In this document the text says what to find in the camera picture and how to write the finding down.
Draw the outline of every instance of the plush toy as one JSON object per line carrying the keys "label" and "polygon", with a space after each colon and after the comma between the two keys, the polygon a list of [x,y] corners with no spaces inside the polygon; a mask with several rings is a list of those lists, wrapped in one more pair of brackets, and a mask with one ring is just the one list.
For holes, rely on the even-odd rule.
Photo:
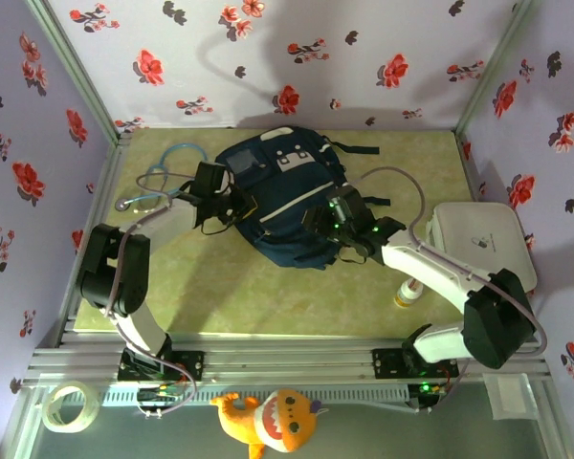
{"label": "plush toy", "polygon": [[266,446],[280,452],[292,452],[304,445],[317,426],[317,416],[327,411],[321,402],[311,402],[292,389],[279,389],[263,404],[255,397],[244,400],[244,409],[233,401],[231,393],[210,401],[219,408],[221,427],[232,438],[249,445],[249,459],[260,459]]}

